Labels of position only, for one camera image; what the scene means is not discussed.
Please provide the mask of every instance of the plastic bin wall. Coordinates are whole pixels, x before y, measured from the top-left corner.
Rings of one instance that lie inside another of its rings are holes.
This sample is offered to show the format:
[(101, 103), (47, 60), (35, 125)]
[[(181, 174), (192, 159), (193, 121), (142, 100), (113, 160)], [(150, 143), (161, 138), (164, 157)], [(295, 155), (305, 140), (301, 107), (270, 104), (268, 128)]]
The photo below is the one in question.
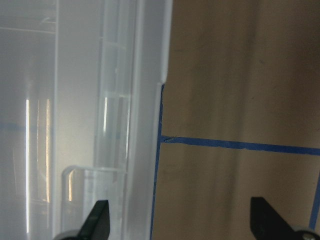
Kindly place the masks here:
[(0, 0), (0, 239), (51, 240), (110, 202), (150, 237), (171, 0)]

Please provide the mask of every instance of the clear plastic container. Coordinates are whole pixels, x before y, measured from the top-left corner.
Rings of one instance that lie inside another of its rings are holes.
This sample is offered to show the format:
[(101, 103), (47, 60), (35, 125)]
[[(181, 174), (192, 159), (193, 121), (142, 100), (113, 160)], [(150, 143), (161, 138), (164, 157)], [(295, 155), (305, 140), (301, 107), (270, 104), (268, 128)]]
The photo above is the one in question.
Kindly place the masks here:
[(148, 240), (172, 0), (0, 0), (0, 240), (52, 240), (110, 204)]

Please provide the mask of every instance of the blue painter's tape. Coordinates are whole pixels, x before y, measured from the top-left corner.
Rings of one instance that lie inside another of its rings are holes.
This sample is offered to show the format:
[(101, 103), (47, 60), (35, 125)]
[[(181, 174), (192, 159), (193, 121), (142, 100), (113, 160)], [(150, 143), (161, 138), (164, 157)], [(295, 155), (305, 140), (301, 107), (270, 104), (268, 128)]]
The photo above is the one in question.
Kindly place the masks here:
[(152, 212), (151, 212), (151, 228), (150, 228), (150, 240), (152, 240), (152, 233), (154, 229), (154, 215), (155, 215), (155, 203), (156, 203), (156, 187), (157, 187), (157, 177), (159, 168), (159, 158), (160, 158), (160, 144), (162, 141), (162, 113), (163, 113), (163, 93), (165, 85), (161, 88), (161, 100), (160, 100), (160, 112), (159, 112), (159, 125), (158, 125), (158, 141), (156, 146), (156, 158), (155, 158), (155, 170), (154, 170), (154, 181), (153, 181), (153, 198), (152, 198)]
[(25, 126), (20, 126), (18, 124), (15, 123), (9, 123), (9, 122), (0, 122), (0, 130), (7, 130), (7, 131), (11, 131), (11, 132), (22, 132), (22, 131), (26, 131), (26, 127)]
[(310, 217), (310, 222), (309, 222), (309, 228), (311, 228), (312, 230), (315, 230), (315, 228), (316, 228), (319, 207), (320, 207), (320, 173), (319, 173), (319, 177), (318, 177), (318, 183), (317, 183), (316, 189), (315, 189), (313, 206), (312, 206), (311, 217)]
[(205, 138), (192, 138), (192, 137), (172, 137), (162, 136), (161, 142), (166, 144), (187, 144), (205, 147), (220, 147), (227, 149), (247, 149), (253, 151), (266, 151), (275, 153), (287, 154), (308, 154), (320, 156), (320, 148), (300, 147), (300, 146), (285, 146), (285, 145), (272, 145), (263, 143), (251, 143), (241, 141), (226, 141), (214, 140)]

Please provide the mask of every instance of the brown cardboard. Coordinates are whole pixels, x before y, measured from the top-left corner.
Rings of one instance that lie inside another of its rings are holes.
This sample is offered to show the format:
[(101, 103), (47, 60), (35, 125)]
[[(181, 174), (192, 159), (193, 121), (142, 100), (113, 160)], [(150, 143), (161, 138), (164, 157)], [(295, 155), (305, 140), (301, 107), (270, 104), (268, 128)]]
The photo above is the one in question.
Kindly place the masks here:
[(166, 136), (320, 147), (320, 2), (175, 0)]
[(307, 227), (319, 157), (164, 143), (154, 240), (253, 240), (250, 198), (263, 196), (295, 226)]

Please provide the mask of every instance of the translucent plastic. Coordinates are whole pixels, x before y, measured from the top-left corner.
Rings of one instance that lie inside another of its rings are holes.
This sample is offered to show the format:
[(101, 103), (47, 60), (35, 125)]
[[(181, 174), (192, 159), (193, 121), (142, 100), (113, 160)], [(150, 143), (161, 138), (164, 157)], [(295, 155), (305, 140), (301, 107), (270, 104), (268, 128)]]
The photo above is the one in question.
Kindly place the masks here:
[(0, 240), (51, 240), (110, 203), (150, 236), (171, 1), (0, 0)]

